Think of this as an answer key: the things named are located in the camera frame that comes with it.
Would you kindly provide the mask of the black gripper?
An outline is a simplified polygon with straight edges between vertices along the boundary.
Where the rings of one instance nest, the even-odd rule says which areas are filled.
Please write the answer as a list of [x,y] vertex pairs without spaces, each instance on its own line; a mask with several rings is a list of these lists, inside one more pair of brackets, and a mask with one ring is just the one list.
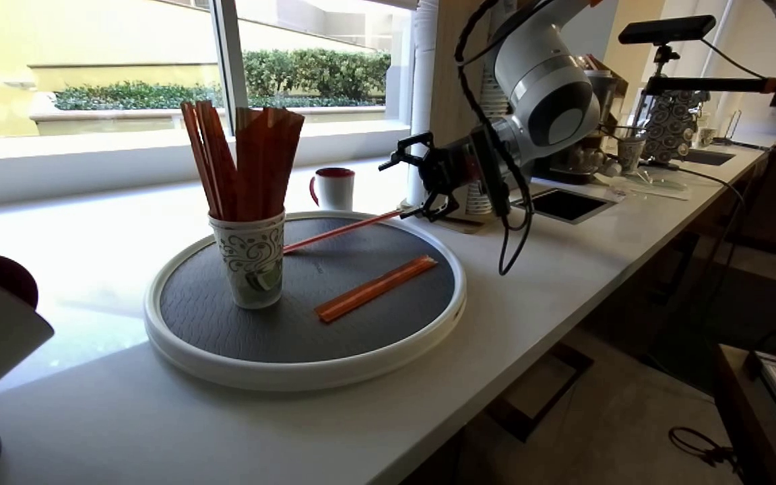
[[471,131],[448,145],[436,145],[431,131],[405,138],[378,169],[388,169],[398,162],[413,168],[424,162],[424,189],[428,194],[421,205],[405,205],[405,217],[446,220],[459,207],[459,200],[452,197],[455,189],[482,182],[494,192],[501,182],[499,157],[486,131]]

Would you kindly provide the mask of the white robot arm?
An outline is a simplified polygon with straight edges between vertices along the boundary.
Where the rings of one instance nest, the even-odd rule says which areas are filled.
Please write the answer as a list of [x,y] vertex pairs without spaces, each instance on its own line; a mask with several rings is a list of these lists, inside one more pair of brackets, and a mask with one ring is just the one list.
[[[468,34],[499,0],[486,0],[471,14],[452,58],[477,127],[450,145],[436,145],[431,131],[405,138],[386,162],[386,168],[408,162],[417,169],[427,200],[416,207],[416,216],[448,217],[459,207],[452,192],[468,182],[486,189],[499,217],[510,216],[513,192],[524,197],[524,207],[530,207],[525,169],[599,128],[600,101],[595,88],[560,41],[560,27],[599,2],[539,0],[513,14],[482,50],[467,54]],[[497,85],[510,101],[510,114],[501,118],[487,118],[468,88],[467,68],[481,56],[491,58]]]

